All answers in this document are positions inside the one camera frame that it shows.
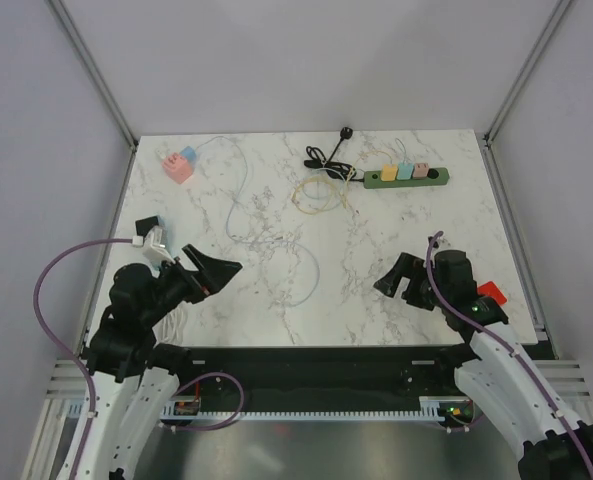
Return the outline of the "red cube socket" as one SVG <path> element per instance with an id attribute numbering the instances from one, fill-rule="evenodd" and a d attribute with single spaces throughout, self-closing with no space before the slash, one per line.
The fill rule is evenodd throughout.
<path id="1" fill-rule="evenodd" d="M 481 296 L 492 298 L 499 306 L 503 306 L 507 303 L 507 297 L 493 281 L 488 281 L 479 285 L 477 293 Z"/>

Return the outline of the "black cube adapter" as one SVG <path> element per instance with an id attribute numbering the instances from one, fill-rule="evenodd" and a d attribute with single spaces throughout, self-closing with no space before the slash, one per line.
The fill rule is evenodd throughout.
<path id="1" fill-rule="evenodd" d="M 157 227 L 159 225 L 160 218 L 157 215 L 136 220 L 136 235 L 145 238 L 154 227 Z"/>

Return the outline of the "pink cube socket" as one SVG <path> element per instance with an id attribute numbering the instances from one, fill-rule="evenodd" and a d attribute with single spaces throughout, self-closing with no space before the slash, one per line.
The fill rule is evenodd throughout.
<path id="1" fill-rule="evenodd" d="M 163 160 L 162 167 L 171 180 L 182 185 L 194 173 L 193 157 L 182 153 L 172 153 Z"/>

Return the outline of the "blue plug adapter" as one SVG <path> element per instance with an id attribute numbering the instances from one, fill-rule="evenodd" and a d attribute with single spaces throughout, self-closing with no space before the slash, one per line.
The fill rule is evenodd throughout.
<path id="1" fill-rule="evenodd" d="M 186 146 L 185 148 L 183 148 L 180 151 L 180 155 L 184 157 L 191 166 L 194 166 L 196 164 L 197 154 L 191 146 Z"/>

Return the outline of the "teal power strip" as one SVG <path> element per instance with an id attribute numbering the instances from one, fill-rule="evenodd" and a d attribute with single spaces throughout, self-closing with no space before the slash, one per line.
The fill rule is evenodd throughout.
<path id="1" fill-rule="evenodd" d="M 157 216 L 157 221 L 158 221 L 158 226 L 160 227 L 160 230 L 161 230 L 161 241 L 162 241 L 162 243 L 166 243 L 167 239 L 168 239 L 168 231 L 166 228 L 166 223 L 160 215 Z"/>

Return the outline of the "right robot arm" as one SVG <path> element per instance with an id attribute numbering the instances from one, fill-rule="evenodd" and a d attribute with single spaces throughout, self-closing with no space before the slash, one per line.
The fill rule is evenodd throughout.
<path id="1" fill-rule="evenodd" d="M 464 393 L 501 433 L 523 479 L 593 479 L 593 424 L 536 368 L 495 298 L 477 285 L 459 250 L 401 254 L 374 287 L 409 305 L 439 309 L 462 343 L 443 350 L 434 381 Z"/>

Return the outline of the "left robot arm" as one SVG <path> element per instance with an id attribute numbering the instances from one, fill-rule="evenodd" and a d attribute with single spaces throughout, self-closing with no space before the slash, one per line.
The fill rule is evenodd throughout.
<path id="1" fill-rule="evenodd" d="M 165 260 L 157 274 L 141 263 L 116 271 L 110 303 L 83 359 L 86 412 L 59 471 L 61 479 L 130 479 L 165 404 L 195 382 L 184 347 L 160 344 L 154 327 L 182 303 L 196 304 L 219 293 L 241 270 L 240 263 L 209 257 L 192 245 L 194 264 Z"/>

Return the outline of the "pink plug adapter on strip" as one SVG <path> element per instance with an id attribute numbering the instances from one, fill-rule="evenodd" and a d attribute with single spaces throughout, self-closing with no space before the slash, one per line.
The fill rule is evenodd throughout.
<path id="1" fill-rule="evenodd" d="M 424 179 L 428 176 L 429 165 L 427 163 L 415 163 L 412 177 L 414 179 Z"/>

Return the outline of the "yellow plug adapter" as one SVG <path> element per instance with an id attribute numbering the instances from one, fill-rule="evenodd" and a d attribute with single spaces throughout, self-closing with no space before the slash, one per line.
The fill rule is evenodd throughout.
<path id="1" fill-rule="evenodd" d="M 380 179 L 383 182 L 392 182 L 397 179 L 398 166 L 396 164 L 386 164 L 382 167 Z"/>

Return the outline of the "teal plug adapter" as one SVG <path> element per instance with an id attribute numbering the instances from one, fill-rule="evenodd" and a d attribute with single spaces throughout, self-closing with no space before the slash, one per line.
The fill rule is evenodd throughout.
<path id="1" fill-rule="evenodd" d="M 397 181 L 406 181 L 412 178 L 414 169 L 413 163 L 399 163 L 398 164 L 398 174 L 397 174 Z"/>

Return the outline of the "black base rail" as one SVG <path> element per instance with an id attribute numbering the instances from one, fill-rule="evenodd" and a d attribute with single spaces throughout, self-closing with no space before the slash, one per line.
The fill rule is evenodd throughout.
<path id="1" fill-rule="evenodd" d="M 455 371 L 476 359 L 447 347 L 163 347 L 155 361 L 178 375 L 200 410 L 245 413 L 417 409 L 423 396 L 460 395 Z"/>

